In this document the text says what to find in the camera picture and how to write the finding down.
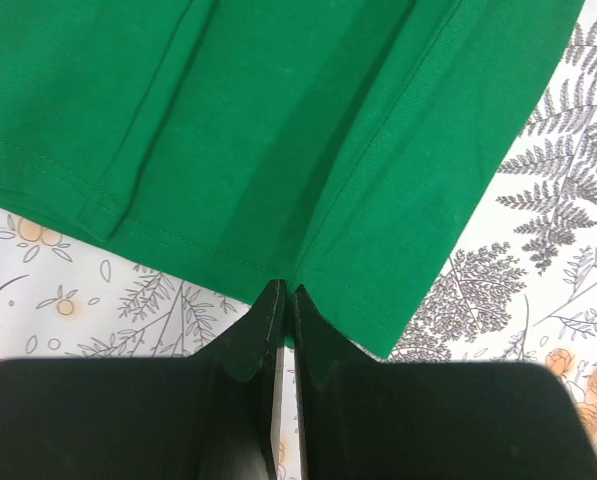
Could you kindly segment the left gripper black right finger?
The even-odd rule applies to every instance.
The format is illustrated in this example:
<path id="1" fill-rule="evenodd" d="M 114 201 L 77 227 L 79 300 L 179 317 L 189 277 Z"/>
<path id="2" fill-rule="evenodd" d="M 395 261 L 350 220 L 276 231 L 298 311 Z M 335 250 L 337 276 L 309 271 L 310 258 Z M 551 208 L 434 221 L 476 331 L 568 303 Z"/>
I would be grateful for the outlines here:
<path id="1" fill-rule="evenodd" d="M 555 376 L 530 363 L 381 363 L 292 298 L 306 479 L 597 479 Z"/>

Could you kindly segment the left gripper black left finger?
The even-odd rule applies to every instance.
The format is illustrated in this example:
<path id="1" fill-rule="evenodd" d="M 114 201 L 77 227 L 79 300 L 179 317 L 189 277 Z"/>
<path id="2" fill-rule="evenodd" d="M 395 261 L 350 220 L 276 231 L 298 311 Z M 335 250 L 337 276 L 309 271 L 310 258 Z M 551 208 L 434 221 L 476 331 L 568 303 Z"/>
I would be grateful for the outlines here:
<path id="1" fill-rule="evenodd" d="M 187 358 L 0 362 L 0 479 L 273 479 L 286 286 Z"/>

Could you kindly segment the green t shirt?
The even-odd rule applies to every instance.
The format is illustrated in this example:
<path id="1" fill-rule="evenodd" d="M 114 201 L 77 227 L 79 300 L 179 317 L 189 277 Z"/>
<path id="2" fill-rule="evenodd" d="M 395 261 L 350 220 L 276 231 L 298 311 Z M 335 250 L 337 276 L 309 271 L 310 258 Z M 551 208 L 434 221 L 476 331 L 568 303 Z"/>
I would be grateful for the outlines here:
<path id="1" fill-rule="evenodd" d="M 578 1 L 0 1 L 0 208 L 386 356 Z"/>

